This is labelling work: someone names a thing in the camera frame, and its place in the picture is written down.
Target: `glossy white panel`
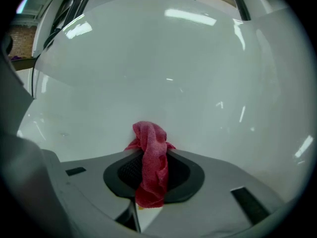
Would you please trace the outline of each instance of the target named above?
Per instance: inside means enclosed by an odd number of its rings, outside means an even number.
[[[38,59],[20,131],[71,161],[122,151],[132,124],[149,120],[176,148],[236,164],[289,200],[316,138],[316,64],[283,19],[276,48],[270,17],[243,23],[193,0],[98,6]]]

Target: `pink towel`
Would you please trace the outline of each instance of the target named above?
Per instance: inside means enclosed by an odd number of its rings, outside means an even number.
[[[167,149],[175,149],[166,141],[166,132],[157,124],[140,121],[133,124],[136,135],[125,150],[141,148],[142,182],[135,192],[136,202],[143,208],[162,207],[167,191],[168,163]]]

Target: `cloth fold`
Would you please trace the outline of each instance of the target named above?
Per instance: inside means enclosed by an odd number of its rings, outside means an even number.
[[[133,124],[136,135],[125,150],[141,148],[142,182],[135,192],[136,203],[143,208],[162,207],[168,183],[167,149],[175,147],[166,142],[166,132],[157,124],[140,121]]]

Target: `black mesh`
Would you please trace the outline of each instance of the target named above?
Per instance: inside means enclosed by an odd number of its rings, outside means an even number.
[[[128,186],[137,189],[142,181],[143,154],[129,161],[118,169],[119,178]],[[183,184],[190,175],[189,167],[178,159],[167,154],[168,187],[167,191]]]

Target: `brick wall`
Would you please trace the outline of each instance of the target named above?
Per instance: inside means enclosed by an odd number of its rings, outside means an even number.
[[[13,39],[13,47],[9,58],[14,56],[31,58],[35,32],[36,26],[11,26],[8,30],[8,34]]]

